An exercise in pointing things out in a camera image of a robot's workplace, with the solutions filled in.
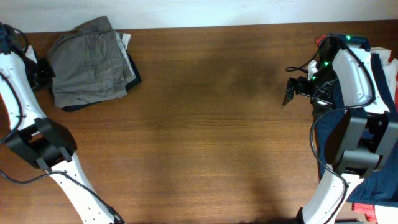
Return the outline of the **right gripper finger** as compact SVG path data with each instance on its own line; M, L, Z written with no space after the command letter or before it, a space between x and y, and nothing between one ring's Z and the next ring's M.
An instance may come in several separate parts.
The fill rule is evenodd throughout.
M326 110L332 110L334 108L334 104L332 102L319 98L312 98L311 103Z
M285 96L284 96L284 100L282 102L283 106L287 105L288 103L290 103L293 100L294 94L295 94L295 87L296 87L296 79L289 78L287 80Z

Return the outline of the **grey shorts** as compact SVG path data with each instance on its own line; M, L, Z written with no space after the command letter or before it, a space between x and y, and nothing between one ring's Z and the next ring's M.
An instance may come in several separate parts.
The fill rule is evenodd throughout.
M107 16L85 22L59 37L45 58L55 76L55 106L103 102L127 95L135 75L127 47L131 35L113 29Z

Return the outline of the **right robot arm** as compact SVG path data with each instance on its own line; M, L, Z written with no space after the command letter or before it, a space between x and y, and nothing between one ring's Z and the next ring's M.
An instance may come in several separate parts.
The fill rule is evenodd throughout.
M315 121L336 112L342 118L315 156L325 171L295 223L334 223L354 189L386 165L397 142L397 109L382 58L365 37L329 34L299 70L302 76L287 81L284 102L303 95Z

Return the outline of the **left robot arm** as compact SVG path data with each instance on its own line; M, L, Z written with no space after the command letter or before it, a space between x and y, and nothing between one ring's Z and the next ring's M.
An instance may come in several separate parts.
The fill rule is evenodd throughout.
M48 118L34 91L50 86L54 73L45 59L37 59L24 33L1 24L1 99L10 132L1 142L13 153L45 173L28 182L51 177L60 186L83 223L122 224L122 216L94 190L81 167L71 132Z

